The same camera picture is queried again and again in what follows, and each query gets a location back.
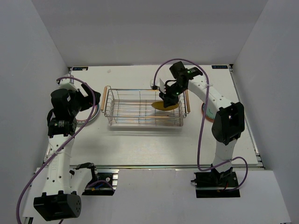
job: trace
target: wire rack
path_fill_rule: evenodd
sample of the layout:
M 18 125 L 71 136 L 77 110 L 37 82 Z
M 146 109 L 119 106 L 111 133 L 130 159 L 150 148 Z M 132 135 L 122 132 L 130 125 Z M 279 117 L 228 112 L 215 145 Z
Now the wire rack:
M 156 110 L 152 103 L 161 101 L 159 90 L 104 88 L 101 111 L 110 126 L 181 127 L 190 112 L 189 96 L 179 95 L 179 107 L 170 111 Z

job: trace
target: metal wire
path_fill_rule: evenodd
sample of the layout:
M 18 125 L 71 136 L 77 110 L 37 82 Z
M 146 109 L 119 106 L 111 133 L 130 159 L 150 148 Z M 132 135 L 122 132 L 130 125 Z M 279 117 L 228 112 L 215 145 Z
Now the metal wire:
M 187 115 L 185 93 L 179 95 L 178 108 L 170 111 L 156 110 L 152 103 L 160 101 L 159 90 L 110 89 L 103 113 L 111 126 L 163 126 L 183 125 Z

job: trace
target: yellow plate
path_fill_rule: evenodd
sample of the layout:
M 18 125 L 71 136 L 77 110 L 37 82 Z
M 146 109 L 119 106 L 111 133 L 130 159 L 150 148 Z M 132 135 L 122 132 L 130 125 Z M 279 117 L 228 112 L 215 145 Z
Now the yellow plate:
M 163 101 L 154 102 L 151 104 L 151 106 L 160 111 L 170 111 L 170 110 L 174 110 L 174 109 L 178 108 L 178 104 L 164 108 Z

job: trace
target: purple cable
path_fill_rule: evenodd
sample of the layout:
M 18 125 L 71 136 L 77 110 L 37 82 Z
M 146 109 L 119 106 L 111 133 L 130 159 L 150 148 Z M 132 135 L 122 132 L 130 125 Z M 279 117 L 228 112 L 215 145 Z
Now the purple cable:
M 112 189 L 113 192 L 115 192 L 115 190 L 113 189 L 113 187 L 111 186 L 111 184 L 109 182 L 107 182 L 107 181 L 104 181 L 104 180 L 95 181 L 95 182 L 87 185 L 86 188 L 90 188 L 90 187 L 92 187 L 93 185 L 95 185 L 97 183 L 105 183 L 105 184 L 107 184 Z
M 85 123 L 79 128 L 78 131 L 76 131 L 74 133 L 74 135 L 69 138 L 67 141 L 65 141 L 58 149 L 56 152 L 60 152 L 62 150 L 63 147 L 66 146 L 66 144 L 68 144 L 72 139 L 75 138 L 75 136 L 85 127 L 85 125 L 88 123 L 90 117 L 92 116 L 93 114 L 93 111 L 94 111 L 94 108 L 95 108 L 95 95 L 94 95 L 94 92 L 93 90 L 89 87 L 89 85 L 83 81 L 81 81 L 80 79 L 77 79 L 77 78 L 74 78 L 74 77 L 60 77 L 58 78 L 56 81 L 60 81 L 61 79 L 64 79 L 64 78 L 69 78 L 69 79 L 73 79 L 73 80 L 76 80 L 82 84 L 84 84 L 87 88 L 89 88 L 89 90 L 91 91 L 92 95 L 93 95 L 93 106 L 92 106 L 92 111 L 90 112 L 88 118 L 86 119 Z M 21 219 L 20 219 L 20 205 L 21 205 L 21 201 L 22 201 L 22 198 L 26 192 L 26 190 L 28 189 L 28 187 L 30 186 L 30 184 L 33 182 L 33 180 L 37 177 L 37 175 L 39 175 L 39 173 L 46 167 L 46 165 L 56 156 L 56 154 L 53 154 L 42 166 L 41 168 L 36 172 L 36 174 L 33 175 L 33 177 L 29 180 L 29 182 L 26 184 L 26 186 L 24 187 L 23 191 L 21 192 L 20 194 L 20 197 L 18 199 L 18 203 L 17 203 L 17 207 L 16 207 L 16 218 L 17 218 L 17 223 L 18 224 L 22 224 L 21 222 Z
M 155 76 L 154 76 L 154 85 L 156 85 L 156 77 L 157 77 L 157 74 L 159 72 L 159 70 L 165 65 L 167 64 L 168 62 L 172 62 L 172 61 L 176 61 L 176 60 L 179 60 L 179 61 L 185 61 L 185 62 L 188 62 L 190 64 L 193 64 L 195 65 L 196 67 L 199 68 L 199 70 L 201 70 L 205 77 L 206 77 L 206 83 L 207 83 L 207 86 L 206 86 L 206 101 L 205 101 L 205 109 L 204 109 L 204 114 L 202 116 L 202 120 L 201 120 L 201 126 L 200 126 L 200 132 L 199 132 L 199 140 L 198 140 L 198 150 L 197 150 L 197 168 L 201 171 L 201 172 L 205 172 L 205 171 L 209 171 L 211 169 L 214 169 L 214 168 L 217 168 L 219 166 L 222 166 L 223 164 L 226 164 L 228 162 L 230 162 L 230 160 L 226 160 L 224 162 L 221 162 L 219 164 L 217 164 L 216 166 L 212 166 L 212 167 L 209 167 L 207 169 L 202 169 L 200 168 L 200 164 L 199 164 L 199 158 L 200 158 L 200 146 L 201 146 L 201 139 L 202 139 L 202 133 L 203 133 L 203 130 L 204 130 L 204 123 L 205 123 L 205 118 L 206 118 L 206 110 L 207 110 L 207 103 L 209 101 L 209 89 L 210 89 L 210 81 L 209 81 L 209 77 L 207 76 L 207 73 L 206 71 L 200 67 L 199 65 L 197 65 L 196 63 L 192 62 L 192 61 L 189 61 L 189 60 L 186 60 L 186 59 L 183 59 L 183 58 L 173 58 L 173 59 L 170 59 L 164 63 L 162 63 L 159 68 L 157 69 L 156 73 L 155 73 Z M 231 189 L 231 190 L 235 190 L 235 189 L 238 189 L 240 186 L 243 185 L 243 183 L 245 182 L 246 178 L 247 178 L 247 174 L 248 174 L 248 164 L 246 162 L 246 160 L 243 158 L 243 157 L 240 157 L 240 156 L 237 156 L 235 158 L 232 159 L 232 161 L 236 160 L 236 159 L 242 159 L 244 162 L 245 162 L 245 165 L 246 165 L 246 173 L 245 173 L 245 177 L 243 179 L 243 181 L 237 186 L 235 187 L 234 189 Z

